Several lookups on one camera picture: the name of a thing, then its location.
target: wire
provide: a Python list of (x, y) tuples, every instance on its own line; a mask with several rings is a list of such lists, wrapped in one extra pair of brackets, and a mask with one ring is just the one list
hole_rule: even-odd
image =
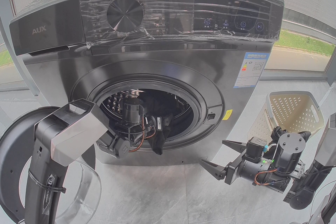
[(269, 151), (269, 150), (271, 149), (272, 146), (276, 146), (276, 145), (277, 145), (277, 144), (271, 144), (271, 145), (269, 145), (268, 148), (267, 148), (267, 151)]
[(265, 170), (265, 171), (260, 171), (260, 172), (258, 172), (256, 175), (255, 175), (255, 177), (254, 177), (254, 183), (255, 184), (257, 184), (257, 185), (259, 185), (259, 186), (268, 186), (268, 185), (270, 185), (271, 183), (259, 183), (258, 181), (257, 181), (257, 177), (258, 177), (258, 175), (260, 175), (260, 174), (266, 174), (266, 173), (272, 173), (272, 172), (276, 172), (278, 169), (276, 168), (276, 169), (273, 169), (273, 170)]
[(154, 133), (151, 134), (150, 136), (145, 137), (145, 139), (151, 138), (151, 137), (153, 137), (156, 134), (155, 126), (153, 126), (153, 129), (154, 129)]
[(137, 151), (141, 147), (142, 143), (144, 142), (144, 139), (145, 139), (145, 123), (144, 123), (144, 117), (143, 116), (142, 116), (141, 123), (142, 123), (143, 132), (142, 132), (142, 139), (141, 139), (140, 145), (138, 145), (137, 148), (132, 149), (132, 150), (130, 150), (128, 152), (135, 152), (135, 151)]
[(315, 172), (313, 172), (313, 173), (310, 173), (310, 174), (306, 174), (306, 172), (304, 171), (303, 173), (306, 175), (306, 176), (309, 176), (309, 175), (313, 175), (313, 174), (318, 174), (318, 173), (321, 173), (321, 172), (323, 172), (323, 171), (327, 171), (327, 170), (329, 170), (329, 169), (333, 169), (333, 168), (335, 168), (336, 167), (336, 165), (334, 165), (334, 166), (331, 166), (331, 167), (329, 167), (329, 168), (325, 168), (325, 169), (323, 169), (323, 170), (321, 170), (321, 171), (315, 171)]
[(314, 201), (315, 201), (315, 198), (316, 198), (317, 194), (318, 194), (324, 187), (326, 187), (326, 186), (328, 186), (329, 184), (334, 183), (334, 182), (336, 182), (336, 180), (331, 181), (331, 182), (329, 182), (328, 184), (325, 184), (325, 185), (324, 185), (322, 188), (320, 188), (320, 190), (315, 194), (315, 197), (314, 197), (314, 199), (313, 199), (313, 202), (311, 203), (310, 216), (312, 215), (313, 204), (314, 204)]

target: warning sticker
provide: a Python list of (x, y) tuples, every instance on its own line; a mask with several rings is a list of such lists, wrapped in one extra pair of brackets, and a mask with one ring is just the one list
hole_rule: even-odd
[(246, 52), (234, 88), (255, 87), (269, 56), (269, 53)]
[(231, 116), (231, 114), (232, 114), (232, 109), (227, 110), (226, 113), (225, 113), (225, 116), (224, 116), (224, 118), (223, 118), (222, 120), (223, 120), (223, 121), (228, 120), (229, 117)]

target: metal bracket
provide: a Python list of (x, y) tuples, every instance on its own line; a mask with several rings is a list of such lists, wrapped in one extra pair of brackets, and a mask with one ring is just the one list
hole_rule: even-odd
[(306, 164), (302, 162), (301, 160), (299, 160), (298, 165), (300, 165), (300, 168), (296, 166), (295, 170), (291, 172), (290, 174), (288, 174), (287, 176), (297, 179), (297, 180), (301, 180)]
[(222, 144), (228, 146), (229, 148), (232, 148), (234, 151), (237, 151), (238, 153), (242, 153), (246, 149), (246, 143), (243, 142), (223, 140)]
[(226, 176), (226, 169), (216, 163), (208, 162), (204, 159), (198, 159), (199, 164), (207, 170), (217, 180), (222, 180)]

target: laundry basket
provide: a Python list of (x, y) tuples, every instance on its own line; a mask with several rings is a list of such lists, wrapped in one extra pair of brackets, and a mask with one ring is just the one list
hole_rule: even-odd
[(324, 119), (315, 98), (310, 92), (272, 92), (247, 136), (258, 136), (270, 142), (273, 128), (280, 126), (288, 132), (309, 131), (312, 135), (324, 127)]

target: barcode sticker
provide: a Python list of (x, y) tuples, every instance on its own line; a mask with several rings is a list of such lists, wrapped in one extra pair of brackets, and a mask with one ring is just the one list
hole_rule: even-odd
[(157, 129), (159, 131), (162, 131), (161, 118), (160, 117), (157, 117)]

